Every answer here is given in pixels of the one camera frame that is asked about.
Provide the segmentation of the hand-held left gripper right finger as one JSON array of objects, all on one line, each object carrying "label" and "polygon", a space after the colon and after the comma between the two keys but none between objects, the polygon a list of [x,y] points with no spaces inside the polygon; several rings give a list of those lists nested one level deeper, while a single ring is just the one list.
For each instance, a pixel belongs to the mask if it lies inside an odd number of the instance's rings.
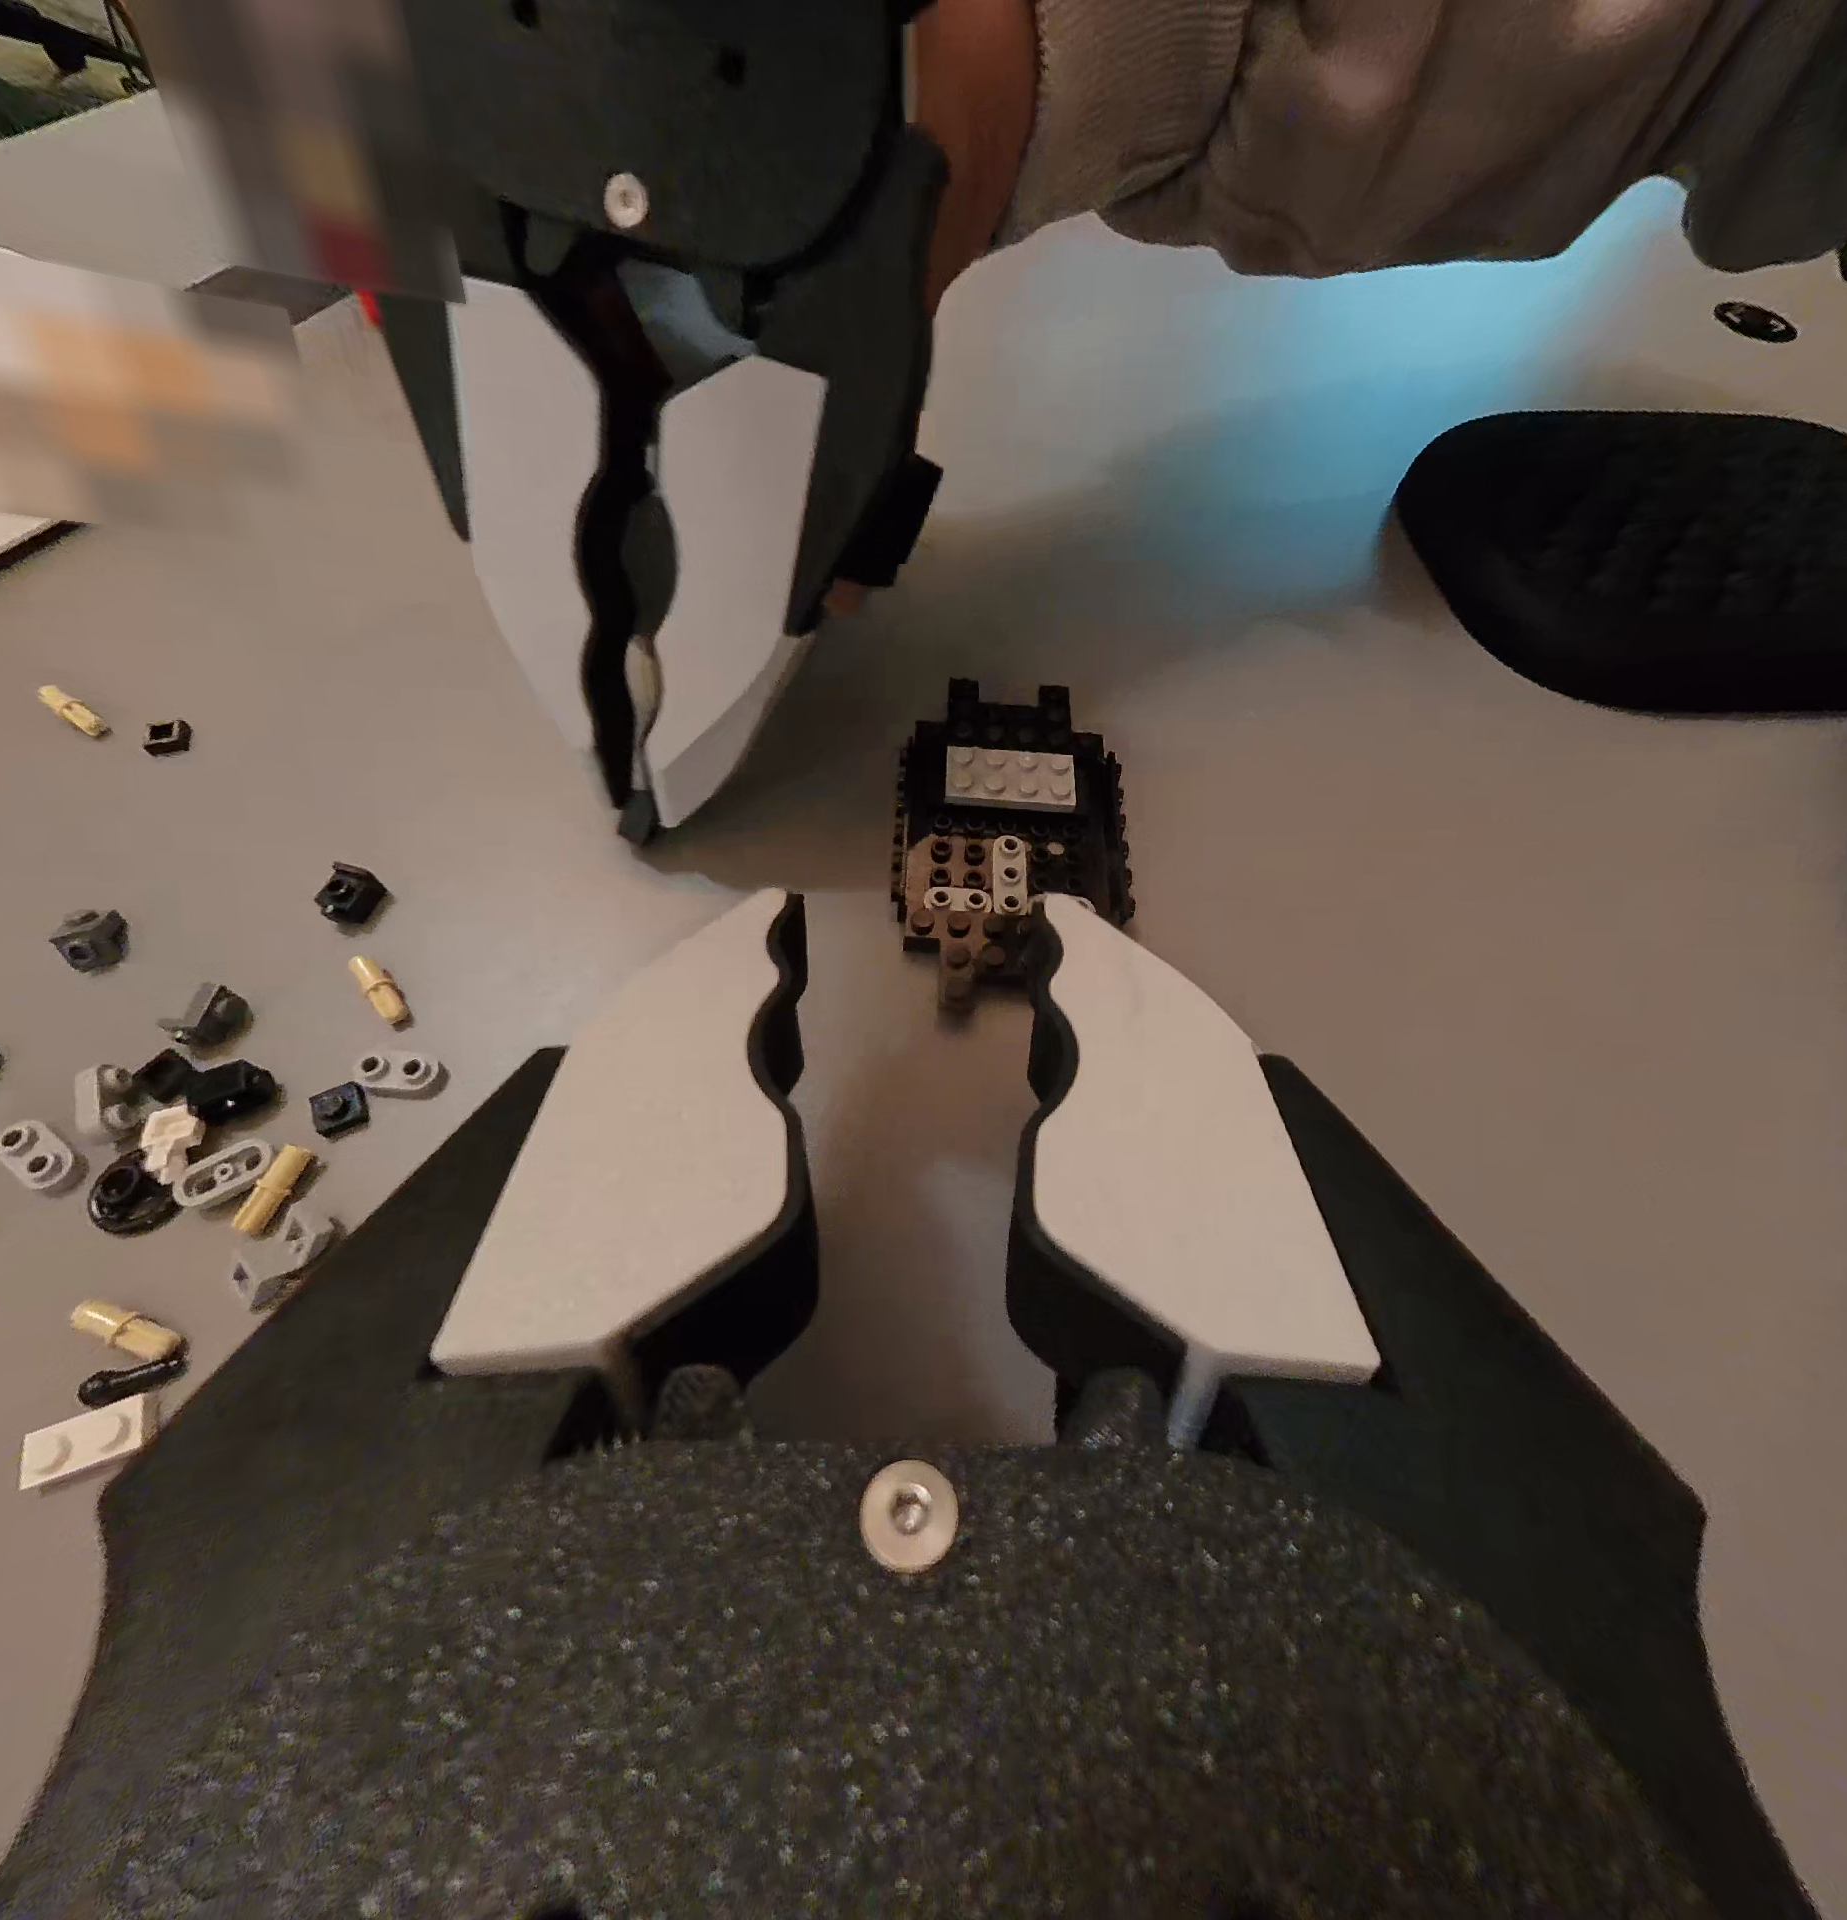
[{"label": "hand-held left gripper right finger", "polygon": [[1383,1360],[1258,1046],[1082,900],[1039,907],[1037,1114],[1018,1227],[1156,1336],[1178,1450],[1227,1380],[1362,1390]]}]

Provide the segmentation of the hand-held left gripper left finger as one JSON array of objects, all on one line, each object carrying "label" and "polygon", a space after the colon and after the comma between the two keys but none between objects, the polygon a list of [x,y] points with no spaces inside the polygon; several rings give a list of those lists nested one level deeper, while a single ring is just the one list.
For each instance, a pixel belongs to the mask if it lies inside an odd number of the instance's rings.
[{"label": "hand-held left gripper left finger", "polygon": [[791,1093],[801,893],[753,893],[634,973],[575,1037],[430,1341],[449,1378],[575,1367],[753,1380],[814,1317]]}]

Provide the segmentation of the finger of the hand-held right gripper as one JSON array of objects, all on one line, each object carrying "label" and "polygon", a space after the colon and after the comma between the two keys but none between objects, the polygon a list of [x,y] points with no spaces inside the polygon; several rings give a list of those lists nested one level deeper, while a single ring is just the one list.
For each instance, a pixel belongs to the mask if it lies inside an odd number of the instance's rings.
[{"label": "finger of the hand-held right gripper", "polygon": [[659,511],[649,641],[663,708],[632,794],[669,832],[726,785],[799,664],[791,589],[820,425],[820,377],[763,356],[671,396],[655,425]]},{"label": "finger of the hand-held right gripper", "polygon": [[449,314],[470,557],[509,651],[618,812],[648,845],[632,794],[624,651],[655,612],[641,559],[653,531],[649,445],[671,394],[620,271],[470,282]]}]

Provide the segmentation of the black toy brick car chassis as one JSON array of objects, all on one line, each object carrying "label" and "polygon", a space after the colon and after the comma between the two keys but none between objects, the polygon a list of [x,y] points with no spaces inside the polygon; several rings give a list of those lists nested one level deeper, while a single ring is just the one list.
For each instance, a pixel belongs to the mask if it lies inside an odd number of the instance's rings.
[{"label": "black toy brick car chassis", "polygon": [[952,1021],[990,990],[1022,988],[1042,900],[1134,925],[1122,768],[1080,726],[1065,683],[1022,702],[972,678],[948,683],[898,754],[887,893]]}]

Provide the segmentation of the person's right forearm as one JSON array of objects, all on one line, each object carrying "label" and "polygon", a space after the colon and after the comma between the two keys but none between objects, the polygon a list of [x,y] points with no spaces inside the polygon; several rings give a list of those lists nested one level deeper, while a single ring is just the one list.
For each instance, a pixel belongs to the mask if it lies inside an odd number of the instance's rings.
[{"label": "person's right forearm", "polygon": [[1645,177],[1710,4],[1037,4],[1000,246],[1091,213],[1239,274],[1568,248]]}]

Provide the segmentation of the grey desk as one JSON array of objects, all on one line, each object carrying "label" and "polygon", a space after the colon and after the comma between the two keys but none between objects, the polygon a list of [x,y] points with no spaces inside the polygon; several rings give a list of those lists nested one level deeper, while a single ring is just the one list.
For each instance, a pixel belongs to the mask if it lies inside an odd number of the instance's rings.
[{"label": "grey desk", "polygon": [[[1758,345],[1711,318],[1799,327]],[[1080,222],[938,322],[942,493],[900,588],[828,628],[719,801],[648,856],[503,641],[374,331],[314,377],[268,522],[98,525],[0,575],[0,1129],[71,1127],[225,980],[305,1097],[377,1034],[313,893],[389,888],[360,948],[446,1088],[324,1159],[350,1231],[535,1049],[754,886],[807,903],[820,1305],[773,1433],[1035,1439],[1003,1304],[1027,1011],[938,1024],[887,916],[894,754],[952,676],[1068,682],[1126,781],[1137,928],[1294,1060],[1698,1489],[1738,1747],[1847,1916],[1847,721],[1657,722],[1538,690],[1388,522],[1418,448],[1519,405],[1729,410],[1847,434],[1831,266],[1703,272],[1670,188],[1560,260],[1243,282]],[[67,726],[56,686],[109,737]],[[187,718],[189,753],[144,754]],[[71,914],[126,959],[77,976]],[[139,1241],[0,1169],[0,1861],[95,1639],[106,1475],[18,1488],[95,1369],[71,1305],[252,1331],[215,1219]]]}]

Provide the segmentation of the pile of loose toy bricks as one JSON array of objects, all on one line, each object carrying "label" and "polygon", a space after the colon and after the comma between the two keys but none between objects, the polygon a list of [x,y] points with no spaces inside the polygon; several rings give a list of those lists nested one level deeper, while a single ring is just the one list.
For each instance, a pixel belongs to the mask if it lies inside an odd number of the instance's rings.
[{"label": "pile of loose toy bricks", "polygon": [[[364,930],[388,903],[388,883],[371,868],[336,860],[318,888],[314,912],[333,926]],[[128,926],[114,908],[67,916],[49,934],[51,949],[77,976],[106,973],[126,959]],[[411,1013],[400,986],[374,961],[351,953],[347,971],[364,1004],[393,1034]],[[248,1004],[225,981],[204,981],[173,1021],[161,1021],[172,1046],[141,1068],[93,1065],[76,1077],[76,1129],[93,1147],[115,1148],[83,1186],[79,1148],[38,1120],[0,1129],[0,1169],[26,1191],[57,1197],[81,1189],[88,1223],[106,1238],[139,1238],[178,1218],[236,1204],[239,1241],[232,1287],[248,1311],[263,1311],[333,1245],[335,1227],[307,1213],[295,1189],[314,1155],[295,1145],[239,1133],[282,1097],[275,1073],[222,1049],[248,1026]],[[311,1091],[307,1113],[318,1141],[340,1141],[371,1120],[373,1097],[430,1095],[446,1081],[422,1053],[371,1050],[350,1079]],[[122,1305],[86,1302],[71,1330],[95,1337],[125,1367],[164,1357],[189,1341],[162,1323]],[[46,1492],[107,1471],[151,1443],[157,1396],[86,1411],[23,1433],[19,1489]]]}]

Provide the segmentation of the black mesh chair cushion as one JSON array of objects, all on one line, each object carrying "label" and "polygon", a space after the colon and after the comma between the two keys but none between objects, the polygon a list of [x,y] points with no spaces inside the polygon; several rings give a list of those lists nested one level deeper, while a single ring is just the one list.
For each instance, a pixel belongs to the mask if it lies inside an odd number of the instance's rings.
[{"label": "black mesh chair cushion", "polygon": [[1847,717],[1847,434],[1545,411],[1428,445],[1395,522],[1491,661],[1653,717]]}]

